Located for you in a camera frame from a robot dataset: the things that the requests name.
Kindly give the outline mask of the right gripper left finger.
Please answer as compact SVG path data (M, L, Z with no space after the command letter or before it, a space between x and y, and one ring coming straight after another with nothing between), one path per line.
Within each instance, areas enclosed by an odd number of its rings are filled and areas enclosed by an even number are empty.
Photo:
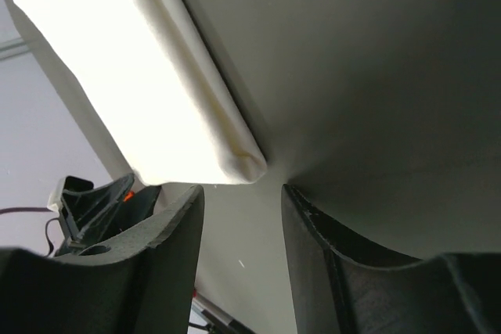
M187 332L203 225L204 189L194 185L160 213L80 253L131 273L115 333Z

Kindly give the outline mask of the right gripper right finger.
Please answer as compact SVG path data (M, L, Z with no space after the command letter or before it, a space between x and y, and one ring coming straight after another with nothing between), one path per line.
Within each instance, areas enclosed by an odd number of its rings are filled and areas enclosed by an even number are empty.
M282 187L281 215L299 333L359 331L345 264L395 268L417 261L352 231L292 185Z

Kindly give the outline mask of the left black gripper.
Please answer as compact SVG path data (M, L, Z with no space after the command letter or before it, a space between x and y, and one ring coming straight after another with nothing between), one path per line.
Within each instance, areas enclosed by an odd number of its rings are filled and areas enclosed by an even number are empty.
M152 216L161 187L147 186L134 192L134 182L133 174L98 188L73 176L59 181L52 193L52 210L58 213L64 240L55 255L80 254ZM129 191L135 194L124 202Z

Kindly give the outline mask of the white t shirt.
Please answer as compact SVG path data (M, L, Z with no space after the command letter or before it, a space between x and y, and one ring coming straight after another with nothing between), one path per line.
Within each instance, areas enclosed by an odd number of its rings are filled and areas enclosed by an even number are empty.
M267 163L182 0L13 0L145 185L245 185Z

